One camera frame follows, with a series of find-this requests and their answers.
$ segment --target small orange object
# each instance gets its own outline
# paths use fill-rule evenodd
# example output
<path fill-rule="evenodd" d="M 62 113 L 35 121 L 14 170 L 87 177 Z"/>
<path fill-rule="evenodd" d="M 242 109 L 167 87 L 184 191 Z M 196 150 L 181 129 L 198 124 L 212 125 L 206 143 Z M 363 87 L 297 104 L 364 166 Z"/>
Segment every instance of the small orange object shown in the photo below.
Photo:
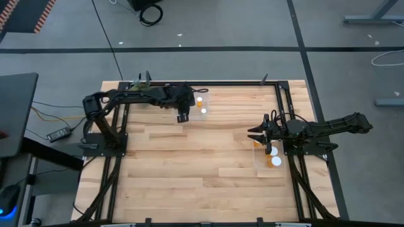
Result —
<path fill-rule="evenodd" d="M 268 161 L 268 166 L 269 166 L 270 168 L 274 168 L 275 166 L 274 166 L 273 163 L 272 163 L 272 155 L 266 154 L 265 156 L 266 156 L 266 160 Z"/>

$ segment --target floor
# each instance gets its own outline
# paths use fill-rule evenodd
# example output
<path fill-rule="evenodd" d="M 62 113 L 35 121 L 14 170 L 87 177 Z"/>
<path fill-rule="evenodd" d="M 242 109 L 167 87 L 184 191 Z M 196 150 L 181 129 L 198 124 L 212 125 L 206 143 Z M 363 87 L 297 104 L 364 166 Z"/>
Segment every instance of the floor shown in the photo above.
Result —
<path fill-rule="evenodd" d="M 118 1 L 128 6 L 125 0 Z M 342 23 L 343 15 L 368 14 L 381 2 L 166 0 L 159 3 L 164 10 L 163 20 L 146 28 L 127 9 L 108 0 L 95 0 L 112 46 L 121 48 L 116 58 L 124 79 L 133 79 L 146 70 L 153 79 L 261 79 L 268 73 L 268 79 L 310 82 L 313 104 L 321 105 L 325 119 L 352 112 L 365 114 L 374 126 L 369 134 L 331 136 L 331 141 L 340 146 L 335 151 L 335 160 L 349 218 L 404 223 L 404 112 L 402 108 L 374 106 L 375 98 L 404 95 L 404 66 L 371 65 L 371 59 L 387 47 L 404 49 L 404 28 L 394 24 Z M 360 52 L 312 49 L 306 61 L 306 52 L 299 52 L 297 24 L 289 11 L 291 3 L 306 47 L 375 49 L 364 48 Z M 404 1 L 399 1 L 390 14 L 404 14 Z M 156 15 L 150 11 L 145 16 Z M 179 47 L 200 48 L 179 52 Z M 228 48 L 208 51 L 204 47 Z M 39 102 L 81 105 L 83 97 L 98 91 L 102 81 L 120 79 L 91 0 L 58 0 L 39 34 L 7 33 L 0 43 L 0 53 L 5 53 L 5 49 L 12 49 L 9 53 L 23 49 L 24 54 L 0 54 L 0 75 L 39 73 L 35 93 Z M 46 53 L 46 49 L 57 49 L 54 51 L 57 53 Z M 404 54 L 396 54 L 379 62 L 403 61 Z M 36 104 L 35 107 L 57 116 L 83 114 L 79 108 L 66 110 Z M 78 120 L 69 123 L 75 125 Z M 42 136 L 62 127 L 60 122 L 42 122 L 33 113 L 28 122 L 28 128 Z M 48 144 L 30 132 L 26 136 Z M 77 130 L 58 145 L 76 143 L 80 138 Z M 38 169 L 53 167 L 39 163 Z M 63 194 L 37 198 L 34 216 L 44 224 L 69 221 L 75 197 L 77 174 L 49 173 L 53 174 L 56 175 L 51 179 L 69 182 L 70 187 Z"/>

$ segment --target white circle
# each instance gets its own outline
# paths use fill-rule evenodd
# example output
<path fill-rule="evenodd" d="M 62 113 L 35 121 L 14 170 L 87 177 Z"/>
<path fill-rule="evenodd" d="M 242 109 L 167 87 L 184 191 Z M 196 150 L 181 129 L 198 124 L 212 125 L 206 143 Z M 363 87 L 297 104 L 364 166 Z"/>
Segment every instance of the white circle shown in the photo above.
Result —
<path fill-rule="evenodd" d="M 271 155 L 272 155 L 272 156 L 276 156 L 276 155 L 278 155 L 278 148 L 276 148 L 276 147 L 272 146 Z"/>
<path fill-rule="evenodd" d="M 272 157 L 271 162 L 272 162 L 272 165 L 274 165 L 274 166 L 280 166 L 282 164 L 282 160 L 277 156 Z"/>

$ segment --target wooden plank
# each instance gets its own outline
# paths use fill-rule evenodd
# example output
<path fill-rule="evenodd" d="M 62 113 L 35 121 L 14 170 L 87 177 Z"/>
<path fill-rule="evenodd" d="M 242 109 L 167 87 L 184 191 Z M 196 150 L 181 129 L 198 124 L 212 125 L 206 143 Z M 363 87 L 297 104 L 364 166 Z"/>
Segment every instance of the wooden plank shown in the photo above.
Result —
<path fill-rule="evenodd" d="M 117 88 L 117 84 L 104 82 L 102 90 Z M 295 112 L 314 120 L 305 81 L 289 81 L 289 85 Z M 128 151 L 122 159 L 113 222 L 143 223 L 145 218 L 155 223 L 255 222 L 257 217 L 298 221 L 285 158 L 281 168 L 268 168 L 266 159 L 255 160 L 265 155 L 255 155 L 247 138 L 247 130 L 259 125 L 263 114 L 273 109 L 279 113 L 275 89 L 209 89 L 209 114 L 204 120 L 178 124 L 175 110 L 145 104 L 130 106 Z M 281 156 L 282 145 L 273 145 Z M 97 158 L 81 174 L 76 206 L 82 211 L 99 190 L 103 164 L 104 159 Z M 313 192 L 331 213 L 338 215 L 326 163 L 306 156 L 306 164 Z M 308 217 L 303 192 L 302 197 Z M 73 211 L 72 219 L 78 216 Z"/>

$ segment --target gray table leg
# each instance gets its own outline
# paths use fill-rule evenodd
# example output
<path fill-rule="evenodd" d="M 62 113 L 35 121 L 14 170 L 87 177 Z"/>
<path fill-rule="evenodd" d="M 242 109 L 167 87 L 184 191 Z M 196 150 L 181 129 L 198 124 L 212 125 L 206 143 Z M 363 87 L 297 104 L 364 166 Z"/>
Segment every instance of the gray table leg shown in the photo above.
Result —
<path fill-rule="evenodd" d="M 351 22 L 392 22 L 402 23 L 404 16 L 385 16 L 385 14 L 398 2 L 398 0 L 384 0 L 384 2 L 371 15 L 345 16 L 344 23 Z"/>
<path fill-rule="evenodd" d="M 404 98 L 378 98 L 374 104 L 378 107 L 404 107 Z"/>

